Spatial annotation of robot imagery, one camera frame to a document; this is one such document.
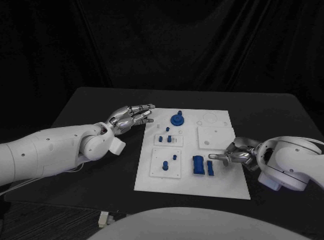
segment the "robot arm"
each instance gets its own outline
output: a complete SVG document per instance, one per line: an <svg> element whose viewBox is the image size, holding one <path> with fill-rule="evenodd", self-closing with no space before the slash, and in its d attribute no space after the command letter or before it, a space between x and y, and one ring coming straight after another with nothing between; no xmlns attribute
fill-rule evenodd
<svg viewBox="0 0 324 240"><path fill-rule="evenodd" d="M210 154L208 158L230 163L241 163L249 171L260 168L259 182L270 189L285 186L302 191L309 179L324 189L324 155L320 148L299 137L282 136L263 143L237 137L224 154Z"/></svg>
<svg viewBox="0 0 324 240"><path fill-rule="evenodd" d="M105 122L42 130L0 144L0 185L56 175L88 161L115 155L126 143L115 137L133 125L153 122L146 117L153 105L120 108Z"/></svg>

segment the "white panel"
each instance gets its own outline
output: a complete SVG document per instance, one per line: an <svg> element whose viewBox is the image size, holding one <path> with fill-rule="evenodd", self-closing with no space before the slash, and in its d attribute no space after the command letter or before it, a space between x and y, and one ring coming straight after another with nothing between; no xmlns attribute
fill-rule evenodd
<svg viewBox="0 0 324 240"><path fill-rule="evenodd" d="M162 169L163 161L168 162L168 170ZM168 148L153 148L150 159L150 177L181 178L181 150Z"/></svg>
<svg viewBox="0 0 324 240"><path fill-rule="evenodd" d="M170 116L178 113L178 110L182 111L185 122L181 126L173 126L170 124ZM208 154L221 154L224 152L223 150L199 149L197 128L201 126L231 129L228 112L221 110L194 110L172 108L157 108L153 109L152 112L152 118L155 119L155 122L149 123L144 128L134 190L210 197L250 199L243 175L243 167L240 163L233 163L230 166L224 167L221 161L211 160L214 176L208 176L205 166L205 175L198 176L198 174L192 174L192 156L202 156L205 164L207 160L210 160L207 157ZM182 146L156 146L156 135L182 136ZM233 139L227 139L227 136L224 134L217 139L218 142L228 141L228 143L231 140ZM181 150L181 178L156 178L150 176L150 159L152 150L155 148Z"/></svg>
<svg viewBox="0 0 324 240"><path fill-rule="evenodd" d="M168 142L169 135L156 134L155 136L155 145L166 146L166 147L181 147L183 145L183 137L170 135L170 142Z"/></svg>
<svg viewBox="0 0 324 240"><path fill-rule="evenodd" d="M198 126L199 149L224 150L234 138L233 128Z"/></svg>

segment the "blue round part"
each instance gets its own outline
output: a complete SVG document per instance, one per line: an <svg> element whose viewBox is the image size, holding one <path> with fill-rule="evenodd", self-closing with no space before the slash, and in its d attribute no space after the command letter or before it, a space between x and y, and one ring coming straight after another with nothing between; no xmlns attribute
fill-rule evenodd
<svg viewBox="0 0 324 240"><path fill-rule="evenodd" d="M170 124L173 126L181 126L183 124L183 122L185 122L185 119L182 117L182 113L176 114L170 117Z"/></svg>
<svg viewBox="0 0 324 240"><path fill-rule="evenodd" d="M163 161L163 167L162 167L162 169L163 169L163 171L166 171L168 170L168 162L166 161Z"/></svg>

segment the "white cable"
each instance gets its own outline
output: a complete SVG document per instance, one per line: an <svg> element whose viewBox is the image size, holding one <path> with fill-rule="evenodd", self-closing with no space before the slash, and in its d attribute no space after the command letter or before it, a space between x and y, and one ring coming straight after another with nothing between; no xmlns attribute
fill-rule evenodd
<svg viewBox="0 0 324 240"><path fill-rule="evenodd" d="M75 170L76 168L74 168L74 170L65 171L65 173L68 173L68 172L71 172L71 173L78 172L78 171L82 169L82 167L84 167L84 163L81 164L81 167L79 167L78 170ZM39 179L42 179L42 177L37 178L37 179L33 178L33 179L26 180L24 182L21 182L20 184L17 184L17 185L13 186L11 188L8 188L5 191L0 192L0 196L1 196L3 194L5 194L8 191L20 188L21 186L27 185L29 183L32 183L32 182L34 182L34 181L37 181Z"/></svg>
<svg viewBox="0 0 324 240"><path fill-rule="evenodd" d="M299 138L299 139L304 139L304 140L306 140L306 141L309 141L309 142L314 142L314 143L318 143L318 144L324 145L324 142L322 142L322 141L318 141L318 140L311 139L311 138L308 138L308 137L299 137L299 136L298 136L298 138Z"/></svg>

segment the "black table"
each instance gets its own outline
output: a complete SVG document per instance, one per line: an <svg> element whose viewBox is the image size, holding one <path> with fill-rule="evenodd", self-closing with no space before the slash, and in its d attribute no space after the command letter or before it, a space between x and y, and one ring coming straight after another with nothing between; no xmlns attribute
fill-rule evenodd
<svg viewBox="0 0 324 240"><path fill-rule="evenodd" d="M157 108L227 110L236 136L265 141L301 136L324 141L317 126L291 94L131 90L81 87L52 127L105 121L124 105L155 104ZM133 214L165 207L197 207L233 212L291 229L305 236L324 236L324 191L309 182L305 191L270 190L257 182L260 171L244 176L252 200L134 191L134 178L144 126L120 139L120 156L108 153L88 162L79 172L43 178L5 195L10 202L92 208Z"/></svg>

